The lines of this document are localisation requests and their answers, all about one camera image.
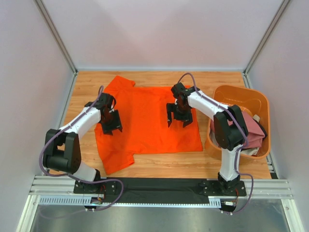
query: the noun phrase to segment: cable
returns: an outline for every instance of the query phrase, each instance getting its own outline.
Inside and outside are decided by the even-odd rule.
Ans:
[[[235,169],[235,172],[238,174],[238,175],[246,175],[246,176],[249,176],[251,178],[251,190],[250,190],[250,194],[249,194],[249,197],[248,197],[248,200],[246,201],[245,205],[238,211],[236,212],[233,212],[233,214],[235,213],[239,213],[241,212],[246,206],[247,204],[249,203],[251,197],[252,197],[252,193],[253,193],[253,176],[251,174],[248,174],[248,173],[240,173],[237,169],[237,160],[238,160],[238,156],[239,156],[239,151],[243,148],[245,148],[248,144],[249,144],[249,141],[248,141],[248,138],[247,136],[245,135],[245,133],[243,132],[243,130],[241,129],[240,125],[238,124],[238,122],[236,121],[236,119],[234,118],[234,116],[232,115],[231,112],[229,112],[227,109],[225,109],[223,106],[221,106],[220,104],[217,104],[215,101],[213,101],[211,98],[209,98],[208,96],[205,96],[205,95],[202,95],[198,89],[197,89],[197,85],[196,85],[196,82],[195,82],[195,78],[194,76],[189,73],[189,72],[186,72],[184,75],[181,76],[181,78],[179,79],[179,81],[177,83],[179,83],[184,76],[186,75],[190,75],[191,78],[192,78],[192,81],[193,81],[193,85],[194,85],[194,89],[195,89],[195,92],[200,96],[202,97],[203,99],[205,99],[206,101],[212,103],[213,105],[217,106],[218,108],[224,110],[225,112],[227,112],[227,114],[231,117],[231,119],[233,120],[234,124],[236,125],[236,127],[238,128],[238,130],[240,131],[242,137],[244,138],[245,140],[245,143],[243,146],[239,147],[237,150],[236,150],[236,155],[235,155],[235,160],[234,160],[234,169]]]
[[[59,131],[58,133],[56,133],[50,140],[47,141],[47,143],[45,144],[45,146],[43,147],[41,153],[40,153],[40,156],[39,156],[39,166],[40,166],[40,169],[42,170],[42,172],[45,174],[45,175],[48,175],[48,176],[52,176],[52,177],[60,177],[60,176],[69,176],[70,178],[78,181],[78,182],[83,182],[85,184],[99,184],[99,183],[105,183],[105,182],[110,182],[110,181],[116,181],[116,182],[119,182],[121,184],[121,191],[118,195],[118,197],[112,202],[110,203],[109,205],[107,206],[104,206],[104,207],[101,207],[101,208],[98,208],[98,209],[95,209],[94,211],[101,211],[101,210],[104,210],[104,209],[107,209],[109,207],[111,207],[113,204],[115,204],[119,198],[121,197],[123,191],[124,191],[124,184],[121,180],[118,180],[118,179],[106,179],[106,180],[98,180],[98,181],[85,181],[85,180],[81,180],[79,178],[76,178],[75,176],[71,175],[71,174],[50,174],[49,172],[47,172],[44,167],[43,167],[43,163],[42,163],[42,159],[43,159],[43,154],[44,154],[44,151],[47,149],[47,147],[50,145],[50,143],[55,140],[55,138],[57,138],[60,134],[62,134],[63,132],[65,132],[66,130],[68,130],[69,128],[71,128],[72,126],[74,126],[75,123],[77,123],[84,115],[86,115],[90,109],[97,103],[97,101],[99,100],[100,96],[102,95],[102,92],[104,90],[104,86],[100,86],[100,89],[98,91],[98,96],[97,98],[93,101],[93,103],[89,106],[88,109],[86,109],[85,112],[83,112],[81,115],[79,115],[73,122],[71,122],[71,124],[69,124],[67,127],[65,127],[64,129],[62,129],[61,131]],[[69,215],[64,215],[64,216],[59,216],[59,217],[53,217],[53,218],[49,218],[49,217],[45,217],[43,215],[41,215],[43,218],[46,218],[46,219],[60,219],[60,218],[66,218],[68,216],[71,216],[73,214],[76,214],[76,213],[80,213],[80,212],[84,212],[84,210],[80,210],[80,211],[76,211],[72,214],[69,214]]]

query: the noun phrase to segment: plastic bin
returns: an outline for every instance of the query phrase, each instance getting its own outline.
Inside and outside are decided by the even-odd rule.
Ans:
[[[246,111],[251,116],[258,115],[260,124],[266,130],[268,136],[262,142],[262,147],[259,149],[256,156],[248,156],[240,154],[239,164],[246,164],[251,161],[263,159],[270,152],[270,120],[269,120],[269,104],[266,96],[261,92],[249,88],[242,88],[230,85],[222,85],[216,88],[213,98],[227,105],[238,105],[242,111]],[[218,160],[221,160],[221,148],[217,147],[210,139],[210,123],[208,121],[207,139],[205,149],[207,153]]]

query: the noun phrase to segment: enclosure wall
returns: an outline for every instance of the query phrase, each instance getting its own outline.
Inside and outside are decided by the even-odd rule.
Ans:
[[[309,1],[293,0],[249,73],[269,99],[277,172],[289,180],[304,226],[308,221]]]
[[[243,70],[281,0],[43,0],[80,70]]]
[[[0,0],[0,225],[15,231],[73,73],[33,0]]]

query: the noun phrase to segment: wooden table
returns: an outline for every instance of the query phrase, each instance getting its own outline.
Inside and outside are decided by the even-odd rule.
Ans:
[[[100,85],[107,86],[110,81],[120,75],[134,80],[136,86],[173,86],[184,72],[79,72],[70,100],[65,124],[69,123],[83,109],[84,105],[93,101]],[[244,86],[240,72],[192,72],[197,86],[207,95],[212,96],[219,85],[230,84]],[[185,77],[185,85],[192,85],[191,78]],[[202,144],[206,141],[206,125],[208,118],[197,111]],[[102,161],[98,156],[94,128],[91,128],[80,141],[83,161],[106,176]],[[170,154],[135,154],[135,163],[123,170],[113,173],[114,177],[170,177],[170,178],[217,178],[221,161],[208,156],[207,151]],[[251,173],[257,179],[270,179],[266,159],[240,166],[240,171]]]

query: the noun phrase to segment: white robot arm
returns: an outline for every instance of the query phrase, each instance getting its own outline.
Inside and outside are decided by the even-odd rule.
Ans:
[[[98,101],[90,107],[87,103],[84,109],[67,125],[58,130],[50,129],[46,133],[45,143],[64,128],[65,132],[56,137],[46,148],[43,155],[43,165],[57,171],[69,173],[78,179],[94,181],[100,179],[99,171],[82,162],[79,140],[95,124],[100,123],[104,134],[112,135],[112,131],[122,125],[118,110],[114,110],[115,98],[107,93],[102,93]]]
[[[238,106],[234,105],[230,107],[222,104],[208,97],[201,90],[197,90],[198,92],[195,91],[194,87],[185,88],[182,83],[177,83],[173,86],[171,91],[176,101],[175,103],[167,104],[168,124],[171,124],[172,112],[174,119],[183,121],[183,127],[192,123],[191,108],[198,109],[214,121],[215,138],[222,148],[222,164],[218,178],[226,188],[229,188],[234,183],[237,183],[240,178],[235,170],[234,163],[236,150],[243,145],[244,139],[234,124],[231,126],[228,125],[227,120],[231,120],[231,118],[229,118],[225,110],[232,113],[239,125],[241,125],[246,136],[248,135],[248,130],[241,109]],[[239,156],[236,162],[236,166],[238,167]]]

